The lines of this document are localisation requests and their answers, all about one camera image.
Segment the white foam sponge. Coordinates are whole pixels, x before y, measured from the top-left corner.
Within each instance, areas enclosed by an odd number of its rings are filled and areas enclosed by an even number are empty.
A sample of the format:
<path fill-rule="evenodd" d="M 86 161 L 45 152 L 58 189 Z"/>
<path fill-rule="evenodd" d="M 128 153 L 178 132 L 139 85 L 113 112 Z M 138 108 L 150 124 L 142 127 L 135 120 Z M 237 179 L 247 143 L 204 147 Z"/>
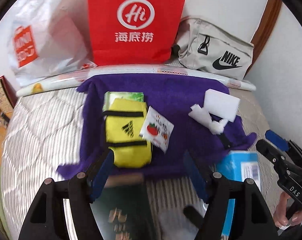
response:
<path fill-rule="evenodd" d="M 208 89 L 204 96 L 204 108 L 215 116 L 221 119 L 226 119 L 229 122 L 234 122 L 237 111 L 240 105 L 240 99 L 219 92 L 214 89 Z"/>

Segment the white tomato sauce packet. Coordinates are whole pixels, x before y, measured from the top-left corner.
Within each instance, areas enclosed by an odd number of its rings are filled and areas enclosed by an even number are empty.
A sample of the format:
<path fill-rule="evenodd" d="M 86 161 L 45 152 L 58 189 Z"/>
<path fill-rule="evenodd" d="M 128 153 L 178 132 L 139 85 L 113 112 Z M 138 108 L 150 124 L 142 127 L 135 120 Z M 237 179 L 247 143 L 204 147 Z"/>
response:
<path fill-rule="evenodd" d="M 149 106 L 140 136 L 166 153 L 173 129 L 174 125 L 170 121 Z"/>

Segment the yellow Adidas pouch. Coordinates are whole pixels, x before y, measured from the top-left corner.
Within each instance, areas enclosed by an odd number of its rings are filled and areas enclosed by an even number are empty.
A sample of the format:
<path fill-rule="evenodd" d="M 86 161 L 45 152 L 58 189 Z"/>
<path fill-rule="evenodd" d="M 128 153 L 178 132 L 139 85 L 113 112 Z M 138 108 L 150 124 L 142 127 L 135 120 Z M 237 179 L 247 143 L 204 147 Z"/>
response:
<path fill-rule="evenodd" d="M 141 168 L 150 164 L 152 147 L 140 131 L 147 115 L 145 102 L 116 98 L 105 116 L 105 139 L 114 152 L 118 168 Z"/>

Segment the green pocket tissue pack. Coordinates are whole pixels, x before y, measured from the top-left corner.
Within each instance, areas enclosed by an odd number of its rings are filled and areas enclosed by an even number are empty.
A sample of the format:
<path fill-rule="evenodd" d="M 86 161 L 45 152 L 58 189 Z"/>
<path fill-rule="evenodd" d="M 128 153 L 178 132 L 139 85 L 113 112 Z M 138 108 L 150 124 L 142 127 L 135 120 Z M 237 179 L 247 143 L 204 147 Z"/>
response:
<path fill-rule="evenodd" d="M 107 111 L 115 99 L 125 99 L 131 101 L 144 102 L 144 94 L 140 92 L 106 92 L 102 111 Z"/>

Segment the blue tissue pack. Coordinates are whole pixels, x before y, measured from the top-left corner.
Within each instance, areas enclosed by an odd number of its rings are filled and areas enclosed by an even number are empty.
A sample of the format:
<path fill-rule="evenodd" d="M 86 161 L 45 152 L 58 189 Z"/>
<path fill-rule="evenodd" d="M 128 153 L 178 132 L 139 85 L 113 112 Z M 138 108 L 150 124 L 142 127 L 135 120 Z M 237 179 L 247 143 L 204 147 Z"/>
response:
<path fill-rule="evenodd" d="M 216 170 L 229 180 L 244 182 L 245 179 L 251 178 L 261 191 L 261 172 L 258 161 L 258 152 L 230 151 L 220 163 L 216 164 Z M 258 211 L 258 209 L 261 208 L 261 204 L 259 204 L 256 196 L 253 197 L 253 201 L 255 201 L 253 203 L 256 204 L 256 206 L 252 206 L 252 211 L 254 211 L 254 214 L 258 215 L 259 218 L 259 216 L 263 214 L 261 211 Z M 222 231 L 222 235 L 228 237 L 228 239 L 234 216 L 234 207 L 235 200 L 230 199 Z"/>

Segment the dark green tea tin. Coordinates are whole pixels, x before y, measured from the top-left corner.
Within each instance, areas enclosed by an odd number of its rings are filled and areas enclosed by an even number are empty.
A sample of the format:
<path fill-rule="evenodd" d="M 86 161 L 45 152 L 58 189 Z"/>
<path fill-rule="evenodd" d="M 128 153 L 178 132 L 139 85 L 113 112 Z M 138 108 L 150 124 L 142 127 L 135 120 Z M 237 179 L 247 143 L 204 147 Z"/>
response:
<path fill-rule="evenodd" d="M 103 239 L 160 239 L 141 173 L 111 175 L 91 209 Z"/>

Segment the clear plastic bag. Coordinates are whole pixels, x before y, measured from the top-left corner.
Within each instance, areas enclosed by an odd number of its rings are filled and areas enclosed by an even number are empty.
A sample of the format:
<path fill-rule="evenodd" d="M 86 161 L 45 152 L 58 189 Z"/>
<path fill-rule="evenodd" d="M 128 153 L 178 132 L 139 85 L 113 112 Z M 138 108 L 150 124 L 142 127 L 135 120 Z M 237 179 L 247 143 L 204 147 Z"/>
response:
<path fill-rule="evenodd" d="M 202 216 L 205 215 L 207 204 L 201 200 L 195 204 L 186 204 L 183 207 L 174 207 L 165 209 L 158 214 L 161 238 L 172 240 L 194 239 L 198 229 L 184 215 L 184 208 L 187 206 L 194 207 Z"/>

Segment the grey Nike bag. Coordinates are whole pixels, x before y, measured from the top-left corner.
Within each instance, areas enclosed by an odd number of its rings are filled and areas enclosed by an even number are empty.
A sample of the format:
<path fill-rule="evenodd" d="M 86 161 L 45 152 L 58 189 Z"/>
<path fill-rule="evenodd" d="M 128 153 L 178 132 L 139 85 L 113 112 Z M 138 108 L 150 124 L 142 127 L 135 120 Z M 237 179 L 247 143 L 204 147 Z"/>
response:
<path fill-rule="evenodd" d="M 186 68 L 242 80 L 252 64 L 254 45 L 197 17 L 184 18 L 175 45 Z"/>

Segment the brown patterned book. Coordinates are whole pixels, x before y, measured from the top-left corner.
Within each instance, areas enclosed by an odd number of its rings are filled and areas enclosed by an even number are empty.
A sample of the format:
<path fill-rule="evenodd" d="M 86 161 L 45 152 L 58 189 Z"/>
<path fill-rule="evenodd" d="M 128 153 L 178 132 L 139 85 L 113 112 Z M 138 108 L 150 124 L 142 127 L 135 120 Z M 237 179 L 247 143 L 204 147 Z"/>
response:
<path fill-rule="evenodd" d="M 17 98 L 15 91 L 4 76 L 0 77 L 0 110 L 5 113 L 12 113 Z"/>

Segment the white Miniso plastic bag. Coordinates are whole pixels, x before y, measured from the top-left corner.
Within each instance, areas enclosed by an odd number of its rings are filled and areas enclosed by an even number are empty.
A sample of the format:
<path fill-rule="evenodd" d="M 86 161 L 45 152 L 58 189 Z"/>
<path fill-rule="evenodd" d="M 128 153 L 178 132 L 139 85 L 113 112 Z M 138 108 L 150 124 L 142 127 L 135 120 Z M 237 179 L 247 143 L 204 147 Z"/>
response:
<path fill-rule="evenodd" d="M 95 64 L 71 17 L 75 0 L 17 0 L 7 48 L 20 87 Z"/>

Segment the red Haidilao paper bag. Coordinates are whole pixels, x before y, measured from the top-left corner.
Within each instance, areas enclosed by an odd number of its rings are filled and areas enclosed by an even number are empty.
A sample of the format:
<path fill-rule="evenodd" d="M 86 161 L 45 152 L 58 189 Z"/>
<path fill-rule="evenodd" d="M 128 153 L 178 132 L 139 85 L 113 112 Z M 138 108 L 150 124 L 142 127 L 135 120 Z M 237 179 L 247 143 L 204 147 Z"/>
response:
<path fill-rule="evenodd" d="M 171 48 L 185 0 L 88 0 L 94 63 L 164 63 Z"/>

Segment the brown wooden door frame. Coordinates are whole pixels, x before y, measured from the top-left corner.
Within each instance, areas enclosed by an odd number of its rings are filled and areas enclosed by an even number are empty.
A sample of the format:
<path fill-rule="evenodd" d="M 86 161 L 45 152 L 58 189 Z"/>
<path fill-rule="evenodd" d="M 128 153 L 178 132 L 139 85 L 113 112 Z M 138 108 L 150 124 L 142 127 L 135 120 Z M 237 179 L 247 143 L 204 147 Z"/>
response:
<path fill-rule="evenodd" d="M 276 21 L 278 20 L 281 6 L 282 0 L 267 0 L 260 23 L 251 40 L 251 43 L 254 45 L 253 60 L 252 64 L 247 69 L 245 76 L 248 75 L 251 68 L 253 67 L 253 64 L 259 58 L 259 55 L 261 54 L 267 41 L 269 40 L 269 37 L 275 27 Z"/>

